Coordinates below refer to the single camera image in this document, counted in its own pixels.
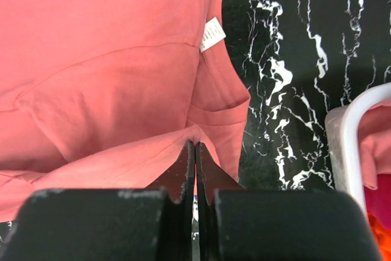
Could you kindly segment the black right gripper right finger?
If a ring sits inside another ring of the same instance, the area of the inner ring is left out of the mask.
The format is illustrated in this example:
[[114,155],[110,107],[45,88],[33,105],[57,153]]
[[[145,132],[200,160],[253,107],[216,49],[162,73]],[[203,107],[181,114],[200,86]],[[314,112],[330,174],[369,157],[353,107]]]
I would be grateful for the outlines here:
[[380,260],[367,219],[339,191],[244,189],[195,148],[202,260]]

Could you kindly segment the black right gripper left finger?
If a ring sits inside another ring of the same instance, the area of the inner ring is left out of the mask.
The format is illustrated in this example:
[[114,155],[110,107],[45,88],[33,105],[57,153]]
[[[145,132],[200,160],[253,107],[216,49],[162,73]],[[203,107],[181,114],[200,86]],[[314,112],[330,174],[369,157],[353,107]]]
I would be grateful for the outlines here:
[[44,189],[18,212],[2,260],[191,260],[194,144],[144,189]]

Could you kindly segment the salmon pink t shirt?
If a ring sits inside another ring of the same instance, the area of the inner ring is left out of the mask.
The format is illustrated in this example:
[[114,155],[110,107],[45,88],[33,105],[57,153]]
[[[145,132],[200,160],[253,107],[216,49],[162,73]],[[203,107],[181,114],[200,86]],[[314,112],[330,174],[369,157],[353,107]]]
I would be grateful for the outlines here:
[[1,221],[48,188],[143,188],[186,141],[238,177],[249,93],[222,0],[1,0]]

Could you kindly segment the magenta t shirt in basket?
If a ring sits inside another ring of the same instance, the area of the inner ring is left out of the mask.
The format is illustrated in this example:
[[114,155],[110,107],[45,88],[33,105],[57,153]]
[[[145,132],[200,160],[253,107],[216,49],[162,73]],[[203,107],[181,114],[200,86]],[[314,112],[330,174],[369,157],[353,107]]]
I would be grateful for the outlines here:
[[390,174],[364,177],[367,211],[385,222],[390,222]]

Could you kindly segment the white plastic laundry basket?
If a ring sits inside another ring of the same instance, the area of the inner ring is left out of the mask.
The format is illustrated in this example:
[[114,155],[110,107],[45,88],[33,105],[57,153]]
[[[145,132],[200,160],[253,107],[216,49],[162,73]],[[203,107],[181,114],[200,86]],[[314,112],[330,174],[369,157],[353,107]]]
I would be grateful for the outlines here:
[[366,211],[361,176],[358,126],[374,105],[390,98],[390,83],[365,90],[349,105],[335,108],[325,118],[335,189],[350,195]]

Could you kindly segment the orange t shirt in basket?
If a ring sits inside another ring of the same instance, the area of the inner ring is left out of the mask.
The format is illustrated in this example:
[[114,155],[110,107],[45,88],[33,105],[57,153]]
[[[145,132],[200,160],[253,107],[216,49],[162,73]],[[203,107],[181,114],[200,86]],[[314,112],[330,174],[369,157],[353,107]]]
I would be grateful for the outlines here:
[[367,217],[368,217],[370,229],[375,238],[382,259],[385,261],[391,261],[390,231],[385,229],[371,213],[368,212]]

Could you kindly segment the dusty pink t shirt in basket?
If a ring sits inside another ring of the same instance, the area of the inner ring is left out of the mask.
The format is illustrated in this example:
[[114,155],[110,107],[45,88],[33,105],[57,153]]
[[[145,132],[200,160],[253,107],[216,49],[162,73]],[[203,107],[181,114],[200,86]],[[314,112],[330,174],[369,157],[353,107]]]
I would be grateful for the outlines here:
[[376,190],[378,175],[390,174],[390,100],[372,106],[361,118],[358,131],[362,181]]

